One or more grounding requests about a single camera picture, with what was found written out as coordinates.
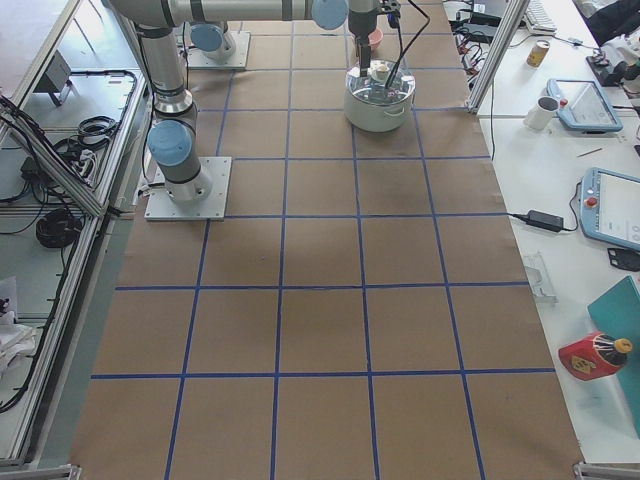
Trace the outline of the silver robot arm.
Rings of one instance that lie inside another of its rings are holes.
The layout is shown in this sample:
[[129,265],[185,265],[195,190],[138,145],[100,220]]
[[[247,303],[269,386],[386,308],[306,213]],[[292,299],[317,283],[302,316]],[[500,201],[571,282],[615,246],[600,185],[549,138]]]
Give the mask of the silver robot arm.
[[236,51],[236,42],[225,22],[193,23],[189,34],[192,45],[217,63],[228,60]]
[[347,23],[356,38],[364,76],[371,61],[369,35],[382,13],[379,1],[113,1],[111,5],[135,26],[158,118],[147,134],[147,146],[164,175],[168,196],[176,203],[209,196],[212,179],[195,152],[197,113],[178,59],[174,28],[185,23],[210,25],[215,40],[209,48],[218,51],[229,37],[228,21],[312,20],[325,30]]

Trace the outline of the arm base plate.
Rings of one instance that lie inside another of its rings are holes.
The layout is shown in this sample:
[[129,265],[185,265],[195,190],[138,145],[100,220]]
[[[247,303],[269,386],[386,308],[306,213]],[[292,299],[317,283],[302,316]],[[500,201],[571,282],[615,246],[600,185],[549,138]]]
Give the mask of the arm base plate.
[[245,70],[251,34],[247,31],[191,31],[191,70]]
[[149,192],[144,217],[150,221],[196,221],[225,218],[232,170],[231,157],[200,157],[201,170],[190,182],[167,182],[160,169]]

